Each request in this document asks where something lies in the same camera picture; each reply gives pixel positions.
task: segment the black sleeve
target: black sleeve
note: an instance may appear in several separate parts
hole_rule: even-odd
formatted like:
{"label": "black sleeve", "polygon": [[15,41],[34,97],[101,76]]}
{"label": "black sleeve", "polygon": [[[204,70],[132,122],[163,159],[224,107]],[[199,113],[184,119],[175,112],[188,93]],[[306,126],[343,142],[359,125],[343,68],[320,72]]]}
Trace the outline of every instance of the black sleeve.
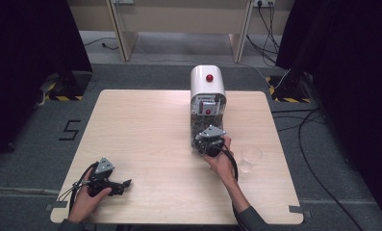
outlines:
{"label": "black sleeve", "polygon": [[248,207],[239,213],[242,224],[248,231],[264,231],[269,230],[269,225],[260,217],[253,207]]}
{"label": "black sleeve", "polygon": [[73,223],[64,219],[58,231],[85,231],[85,225],[81,223]]}

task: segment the black cable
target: black cable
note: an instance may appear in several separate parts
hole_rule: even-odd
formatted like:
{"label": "black cable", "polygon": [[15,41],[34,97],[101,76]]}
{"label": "black cable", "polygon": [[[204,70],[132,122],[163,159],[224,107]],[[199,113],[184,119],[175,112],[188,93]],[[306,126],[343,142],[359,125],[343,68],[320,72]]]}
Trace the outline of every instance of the black cable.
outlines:
{"label": "black cable", "polygon": [[266,23],[266,21],[265,21],[263,15],[262,15],[262,12],[260,11],[260,9],[261,9],[261,7],[259,7],[259,15],[260,15],[260,17],[262,18],[263,23],[264,23],[265,26],[266,26],[266,30],[267,30],[267,34],[268,34],[268,36],[269,36],[270,40],[271,40],[274,44],[276,44],[277,47],[279,47],[277,41],[275,41],[274,36],[273,36],[273,34],[272,34],[272,20],[273,20],[273,18],[274,18],[273,11],[272,11],[273,8],[270,7],[270,28],[271,28],[271,30],[268,28],[268,25],[267,25],[267,23]]}
{"label": "black cable", "polygon": [[263,51],[266,51],[268,53],[271,53],[271,54],[278,54],[277,52],[275,51],[270,51],[270,50],[266,50],[266,49],[263,49],[262,47],[258,46],[256,43],[254,43],[251,39],[250,39],[250,36],[249,35],[246,35],[247,39],[250,41],[251,45],[254,47],[254,48],[257,48],[260,50],[260,52],[263,52]]}
{"label": "black cable", "polygon": [[274,34],[272,33],[272,23],[274,21],[275,9],[274,9],[274,4],[272,2],[270,2],[269,5],[270,5],[270,8],[269,8],[269,12],[270,12],[269,30],[270,30],[270,35],[272,37],[272,42],[273,42],[273,45],[274,45],[274,49],[278,52],[278,48],[280,48],[280,46],[278,45],[277,41],[274,38]]}
{"label": "black cable", "polygon": [[316,110],[318,108],[314,109],[296,109],[296,110],[283,110],[283,111],[273,111],[272,114],[279,114],[279,113],[296,113],[296,112],[311,112],[312,110]]}
{"label": "black cable", "polygon": [[[264,46],[263,46],[263,49],[266,49],[266,45],[267,45],[267,42],[268,42],[268,37],[269,37],[269,35],[267,35],[267,38],[266,38],[265,44],[264,44]],[[265,56],[263,56],[262,58],[263,58],[263,63],[265,63],[265,64],[268,65],[268,66],[275,67],[275,60],[274,60],[274,59],[271,59],[271,60],[270,60],[270,61],[271,61],[272,63],[274,63],[274,64],[268,64],[268,63],[266,62],[266,60],[265,60]]]}
{"label": "black cable", "polygon": [[95,43],[95,42],[97,42],[97,41],[99,41],[99,40],[102,40],[102,39],[116,39],[116,38],[108,38],[108,37],[99,38],[99,39],[93,40],[93,41],[91,41],[91,42],[89,42],[89,43],[85,43],[85,46],[90,45],[90,44],[93,44],[93,43]]}
{"label": "black cable", "polygon": [[110,50],[116,50],[116,49],[118,49],[118,47],[114,47],[114,48],[112,48],[112,47],[110,47],[110,46],[108,46],[106,43],[101,43],[101,45],[103,46],[103,47],[105,47],[105,48],[109,48]]}
{"label": "black cable", "polygon": [[[318,117],[318,116],[313,117],[313,118],[311,118],[311,119],[307,119],[306,122],[308,122],[308,121],[313,121],[313,122],[317,122],[317,123],[320,123],[320,124],[326,124],[326,122],[322,123],[322,122],[318,122],[318,121],[314,121],[314,120],[313,120],[314,118],[317,118],[317,117]],[[295,125],[295,126],[291,126],[291,127],[287,127],[287,128],[283,128],[283,129],[278,129],[277,132],[284,132],[284,131],[287,131],[287,130],[290,130],[290,129],[294,129],[294,128],[296,128],[296,127],[299,127],[299,125],[300,125],[300,124]]]}
{"label": "black cable", "polygon": [[85,175],[88,173],[88,171],[89,171],[92,167],[95,167],[95,166],[97,166],[97,165],[98,165],[98,162],[96,162],[96,163],[94,163],[94,164],[91,164],[91,165],[85,170],[85,172],[83,173],[82,177],[80,177],[79,181],[73,184],[72,193],[71,193],[71,197],[70,197],[70,205],[69,205],[69,208],[68,208],[68,212],[69,212],[69,213],[71,212],[71,209],[73,208],[73,205],[74,205],[74,199],[76,198],[77,191],[78,191],[78,190],[80,189],[80,187],[81,187],[83,178],[85,178]]}
{"label": "black cable", "polygon": [[314,178],[317,180],[319,185],[325,190],[326,193],[337,203],[338,206],[347,214],[347,216],[352,220],[352,222],[358,227],[359,230],[363,231],[362,227],[359,225],[359,223],[355,220],[355,218],[347,211],[347,209],[341,204],[341,202],[332,194],[330,191],[328,191],[325,186],[322,184],[322,182],[319,180],[315,172],[313,171],[313,168],[311,167],[310,163],[308,162],[307,156],[305,155],[304,148],[302,147],[302,142],[301,142],[301,129],[302,125],[305,123],[305,121],[308,119],[309,116],[311,116],[312,113],[317,111],[318,109],[312,110],[307,116],[305,116],[304,120],[301,122],[298,128],[298,143],[299,143],[299,149],[301,151],[302,157],[304,158],[304,161],[308,167],[308,169],[311,171],[312,175]]}
{"label": "black cable", "polygon": [[[315,118],[318,118],[318,117],[321,117],[321,116],[322,115],[318,115],[318,116],[315,116],[315,117],[312,117],[312,118],[308,118],[307,121],[311,121],[311,122],[315,122],[315,123],[319,123],[319,124],[326,124],[326,122],[319,122],[319,121],[315,120]],[[304,119],[304,117],[294,116],[294,115],[280,115],[280,116],[275,116],[273,118],[285,118],[285,117]]]}
{"label": "black cable", "polygon": [[230,162],[232,163],[233,170],[235,171],[235,179],[236,181],[238,181],[239,180],[238,164],[236,163],[235,158],[232,156],[232,153],[230,153],[229,148],[225,144],[223,146],[226,147],[226,150],[220,149],[220,151],[222,151],[227,156],[227,158],[229,158]]}
{"label": "black cable", "polygon": [[271,61],[272,63],[275,64],[275,60],[274,60],[272,57],[270,57],[268,54],[266,54],[266,52],[273,53],[273,54],[277,54],[277,53],[274,53],[274,52],[272,52],[272,51],[268,51],[268,50],[266,50],[266,49],[264,49],[264,48],[261,48],[260,46],[256,45],[256,44],[250,39],[250,36],[249,36],[249,35],[246,35],[246,37],[247,37],[247,39],[250,41],[250,43],[251,43],[251,45],[253,46],[253,48],[254,48],[257,52],[259,52],[259,53],[262,55],[263,58],[266,58],[266,59],[268,59],[269,61]]}

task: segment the white device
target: white device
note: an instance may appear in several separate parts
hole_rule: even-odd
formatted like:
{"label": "white device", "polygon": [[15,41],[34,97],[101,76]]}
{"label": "white device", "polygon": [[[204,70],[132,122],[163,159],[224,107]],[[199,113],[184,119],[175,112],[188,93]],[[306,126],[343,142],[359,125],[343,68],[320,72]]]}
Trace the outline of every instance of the white device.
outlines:
{"label": "white device", "polygon": [[198,65],[191,72],[191,140],[209,126],[223,129],[226,93],[220,69]]}

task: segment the wooden table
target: wooden table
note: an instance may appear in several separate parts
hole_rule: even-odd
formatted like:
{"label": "wooden table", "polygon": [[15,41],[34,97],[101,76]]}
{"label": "wooden table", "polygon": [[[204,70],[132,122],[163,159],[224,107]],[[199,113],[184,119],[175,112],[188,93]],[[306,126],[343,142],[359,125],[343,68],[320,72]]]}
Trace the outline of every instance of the wooden table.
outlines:
{"label": "wooden table", "polygon": [[[240,171],[247,199],[268,223],[299,224],[299,206],[266,96],[227,91],[224,129],[231,149],[254,143],[263,157],[252,171]],[[110,180],[133,179],[123,196],[106,197],[95,223],[235,224],[230,197],[218,177],[191,152],[191,92],[188,90],[104,90],[92,112],[61,194],[92,163],[115,165]],[[61,222],[68,209],[56,208]]]}

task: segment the robotic hand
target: robotic hand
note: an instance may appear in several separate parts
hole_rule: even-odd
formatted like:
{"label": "robotic hand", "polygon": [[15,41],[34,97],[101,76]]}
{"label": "robotic hand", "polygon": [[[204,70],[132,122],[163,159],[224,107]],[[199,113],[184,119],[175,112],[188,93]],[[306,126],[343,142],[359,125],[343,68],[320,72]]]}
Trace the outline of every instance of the robotic hand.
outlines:
{"label": "robotic hand", "polygon": [[124,181],[122,184],[111,182],[109,177],[114,168],[115,167],[104,157],[101,158],[100,162],[94,164],[89,180],[84,182],[90,187],[90,196],[96,196],[106,188],[112,188],[109,196],[115,194],[122,195],[124,193],[124,190],[130,186],[131,179]]}
{"label": "robotic hand", "polygon": [[193,145],[197,148],[200,154],[206,154],[210,157],[217,156],[224,145],[225,131],[210,125],[203,132],[194,137]]}

